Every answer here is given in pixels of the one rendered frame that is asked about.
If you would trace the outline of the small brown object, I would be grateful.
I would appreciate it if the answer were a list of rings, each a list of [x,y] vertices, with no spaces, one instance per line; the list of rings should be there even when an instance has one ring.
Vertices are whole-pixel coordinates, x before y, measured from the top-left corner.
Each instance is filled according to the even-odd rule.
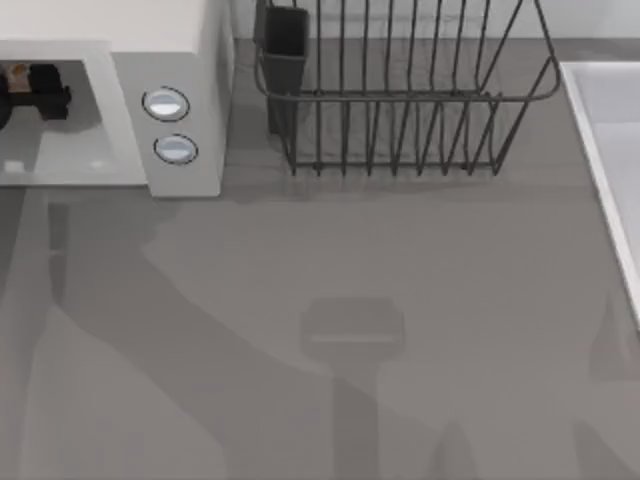
[[[5,65],[8,90],[11,93],[28,93],[30,66],[25,63],[9,63]]]

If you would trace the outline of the round silver microwave knob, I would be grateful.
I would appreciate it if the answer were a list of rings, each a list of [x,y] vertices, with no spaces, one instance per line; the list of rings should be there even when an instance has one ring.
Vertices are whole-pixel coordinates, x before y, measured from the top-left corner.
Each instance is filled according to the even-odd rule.
[[[189,137],[173,134],[154,141],[153,151],[163,162],[169,165],[188,165],[197,159],[199,149]]]
[[[151,118],[160,122],[178,122],[190,111],[188,98],[179,90],[168,86],[145,92],[142,107]]]

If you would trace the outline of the pale microwave oven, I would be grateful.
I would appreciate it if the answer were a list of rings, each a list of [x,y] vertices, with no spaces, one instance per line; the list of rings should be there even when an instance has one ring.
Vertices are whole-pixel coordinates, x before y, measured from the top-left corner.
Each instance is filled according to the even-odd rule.
[[[230,0],[0,0],[0,188],[145,186],[158,198],[220,194],[235,46]],[[8,90],[5,65],[54,64],[66,120]],[[168,86],[189,114],[160,122],[142,96]],[[196,160],[169,165],[154,141],[180,134]]]

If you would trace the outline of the dark grey utensil holder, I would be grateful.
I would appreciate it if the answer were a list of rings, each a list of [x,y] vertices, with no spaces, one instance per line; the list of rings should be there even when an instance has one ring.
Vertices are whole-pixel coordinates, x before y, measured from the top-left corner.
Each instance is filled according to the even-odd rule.
[[[310,14],[298,6],[256,0],[254,43],[265,85],[268,128],[288,138],[309,55]]]

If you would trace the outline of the white sink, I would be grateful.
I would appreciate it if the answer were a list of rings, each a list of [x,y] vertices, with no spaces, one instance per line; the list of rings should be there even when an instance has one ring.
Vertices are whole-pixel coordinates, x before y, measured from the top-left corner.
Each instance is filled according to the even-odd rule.
[[[640,331],[640,61],[560,68]]]

